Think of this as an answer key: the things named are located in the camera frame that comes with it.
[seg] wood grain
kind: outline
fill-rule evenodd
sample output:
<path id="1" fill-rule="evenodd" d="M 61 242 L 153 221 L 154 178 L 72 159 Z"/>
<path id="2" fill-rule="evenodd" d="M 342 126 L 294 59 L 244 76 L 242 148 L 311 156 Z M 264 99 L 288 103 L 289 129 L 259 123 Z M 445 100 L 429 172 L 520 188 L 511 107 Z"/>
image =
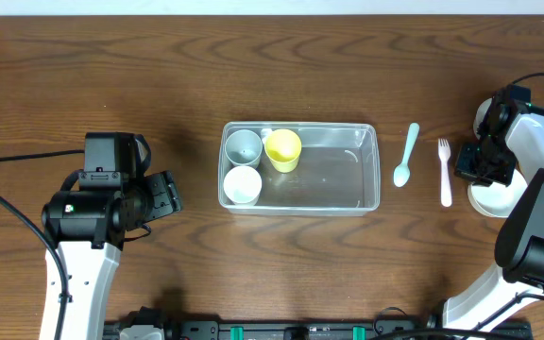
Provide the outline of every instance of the wood grain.
<path id="1" fill-rule="evenodd" d="M 107 317 L 141 306 L 226 320 L 424 315 L 493 261 L 502 221 L 452 179 L 439 203 L 436 139 L 471 140 L 478 105 L 544 71 L 544 17 L 0 18 L 0 156 L 81 147 L 87 131 L 142 133 L 186 211 L 128 245 Z M 528 82 L 544 106 L 544 79 Z M 360 218 L 239 216 L 217 202 L 228 121 L 361 122 L 377 131 L 382 203 Z M 404 188 L 391 183 L 421 126 Z M 80 156 L 0 164 L 0 193 L 35 221 Z M 0 338 L 35 339 L 44 250 L 0 207 Z M 544 339 L 544 303 L 519 316 Z"/>

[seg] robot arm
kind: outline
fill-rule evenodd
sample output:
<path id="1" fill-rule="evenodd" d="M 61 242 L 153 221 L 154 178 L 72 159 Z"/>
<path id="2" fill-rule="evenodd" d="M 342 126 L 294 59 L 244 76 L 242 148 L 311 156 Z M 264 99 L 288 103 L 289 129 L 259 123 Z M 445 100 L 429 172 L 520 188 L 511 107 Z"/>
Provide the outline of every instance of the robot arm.
<path id="1" fill-rule="evenodd" d="M 100 340 L 112 279 L 126 231 L 181 210 L 171 173 L 144 176 L 150 150 L 128 133 L 88 133 L 85 166 L 43 207 L 45 234 L 68 274 L 69 300 L 62 340 Z M 71 191 L 78 179 L 79 190 Z M 54 338 L 60 275 L 46 255 L 47 293 L 40 339 Z"/>
<path id="2" fill-rule="evenodd" d="M 487 332 L 536 301 L 513 303 L 516 296 L 544 296 L 544 109 L 530 104 L 528 89 L 509 85 L 484 102 L 480 113 L 480 141 L 463 146 L 455 174 L 479 185 L 509 185 L 518 162 L 528 182 L 501 228 L 496 262 L 442 311 L 442 327 Z"/>

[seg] plastic fork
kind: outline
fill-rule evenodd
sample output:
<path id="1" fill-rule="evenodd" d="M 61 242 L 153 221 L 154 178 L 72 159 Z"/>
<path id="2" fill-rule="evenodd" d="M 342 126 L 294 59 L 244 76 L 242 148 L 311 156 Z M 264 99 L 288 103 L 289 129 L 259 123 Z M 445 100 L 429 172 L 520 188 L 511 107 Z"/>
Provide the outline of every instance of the plastic fork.
<path id="1" fill-rule="evenodd" d="M 451 157 L 451 146 L 449 141 L 440 138 L 438 140 L 438 156 L 442 163 L 442 183 L 440 189 L 440 202 L 443 206 L 449 207 L 452 205 L 451 183 L 449 182 L 449 158 Z"/>

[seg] transparent bin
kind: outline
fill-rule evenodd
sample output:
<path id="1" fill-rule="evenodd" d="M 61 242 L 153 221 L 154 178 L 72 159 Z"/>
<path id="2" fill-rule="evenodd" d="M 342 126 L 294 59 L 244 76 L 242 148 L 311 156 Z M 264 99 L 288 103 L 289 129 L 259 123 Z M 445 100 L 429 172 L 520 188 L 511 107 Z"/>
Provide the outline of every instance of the transparent bin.
<path id="1" fill-rule="evenodd" d="M 224 177 L 232 168 L 226 139 L 240 129 L 262 135 L 262 129 L 288 128 L 301 139 L 297 168 L 282 174 L 262 150 L 257 171 L 262 176 L 260 199 L 252 207 L 235 206 L 224 194 Z M 379 149 L 368 124 L 301 122 L 230 122 L 219 151 L 219 203 L 231 213 L 262 215 L 362 216 L 379 207 Z"/>

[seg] plastic cup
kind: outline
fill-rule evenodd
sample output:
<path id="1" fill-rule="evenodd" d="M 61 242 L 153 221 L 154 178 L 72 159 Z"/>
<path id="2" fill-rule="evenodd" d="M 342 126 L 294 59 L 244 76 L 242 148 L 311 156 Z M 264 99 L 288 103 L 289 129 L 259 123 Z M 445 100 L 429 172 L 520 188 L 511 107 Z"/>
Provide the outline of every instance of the plastic cup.
<path id="1" fill-rule="evenodd" d="M 262 177 L 250 166 L 237 166 L 224 177 L 224 193 L 234 205 L 254 206 L 262 191 Z"/>
<path id="2" fill-rule="evenodd" d="M 251 130 L 238 130 L 226 140 L 226 157 L 234 166 L 256 168 L 262 157 L 262 139 Z"/>
<path id="3" fill-rule="evenodd" d="M 264 149 L 272 166 L 279 172 L 288 173 L 298 166 L 301 140 L 295 132 L 282 128 L 267 136 Z"/>

